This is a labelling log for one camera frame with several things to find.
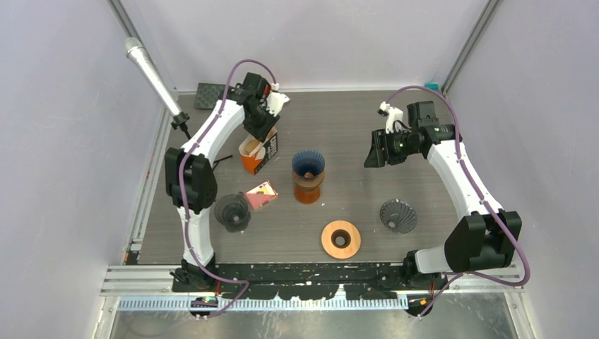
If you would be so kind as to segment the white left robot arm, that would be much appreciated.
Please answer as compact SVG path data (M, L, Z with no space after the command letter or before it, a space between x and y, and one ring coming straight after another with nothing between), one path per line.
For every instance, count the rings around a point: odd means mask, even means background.
M199 292L211 291L217 281L215 271L208 268L215 256L209 225L218 192L213 163L238 126L265 141L289 100L263 76L248 73L241 83L221 91L214 110L191 140L165 152L166 193L182 224L182 269L191 272L189 282Z

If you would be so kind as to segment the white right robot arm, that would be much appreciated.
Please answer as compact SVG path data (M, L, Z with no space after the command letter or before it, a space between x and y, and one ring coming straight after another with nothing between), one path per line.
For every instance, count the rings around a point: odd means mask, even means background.
M406 256L404 283L421 290L434 273L474 273L506 268L517 254L522 220L492 197L474 170L458 135L456 124L439 122L431 101L408 105L403 111L387 102L378 113L386 125L372 132L366 168L398 165L421 155L435 169L456 209L458 223L446 241L436 247L414 250Z

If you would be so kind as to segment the blue ribbed dripper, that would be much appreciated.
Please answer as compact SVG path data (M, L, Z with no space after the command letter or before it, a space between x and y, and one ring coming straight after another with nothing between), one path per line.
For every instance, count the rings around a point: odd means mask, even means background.
M292 158L292 172L299 177L318 177L325 170L324 156L317 150L301 150Z

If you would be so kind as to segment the coffee paper filter box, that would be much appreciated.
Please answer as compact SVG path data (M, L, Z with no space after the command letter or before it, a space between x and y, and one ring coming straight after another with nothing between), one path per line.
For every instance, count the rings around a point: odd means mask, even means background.
M239 145L238 151L243 168L250 174L257 174L266 163L278 152L278 135L276 127L267 134L264 142L248 135Z

